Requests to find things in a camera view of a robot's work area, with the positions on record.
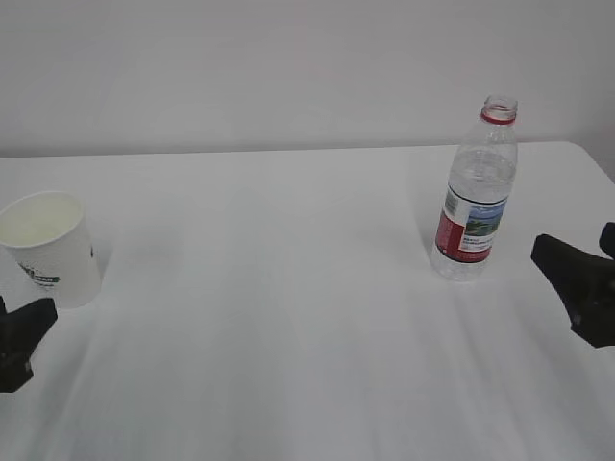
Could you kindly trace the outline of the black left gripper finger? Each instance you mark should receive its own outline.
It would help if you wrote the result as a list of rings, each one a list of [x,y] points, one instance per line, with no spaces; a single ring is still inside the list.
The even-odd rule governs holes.
[[[58,319],[52,298],[42,298],[9,312],[1,299],[1,392],[14,393],[33,376],[31,358]]]

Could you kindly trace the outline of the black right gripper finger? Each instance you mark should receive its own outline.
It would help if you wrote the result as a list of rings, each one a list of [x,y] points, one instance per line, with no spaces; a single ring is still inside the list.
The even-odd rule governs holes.
[[[555,237],[535,238],[531,260],[568,314],[571,331],[594,348],[614,345],[614,261]]]
[[[607,255],[615,255],[615,223],[608,222],[604,225],[600,236],[600,248]]]

